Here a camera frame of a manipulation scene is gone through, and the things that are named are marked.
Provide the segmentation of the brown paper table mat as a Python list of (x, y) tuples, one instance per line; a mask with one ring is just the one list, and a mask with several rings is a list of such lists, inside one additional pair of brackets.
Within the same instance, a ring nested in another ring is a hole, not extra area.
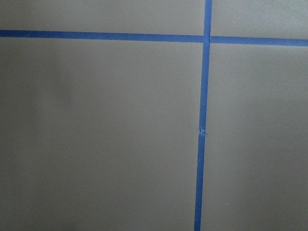
[(305, 0), (3, 0), (3, 231), (305, 231)]

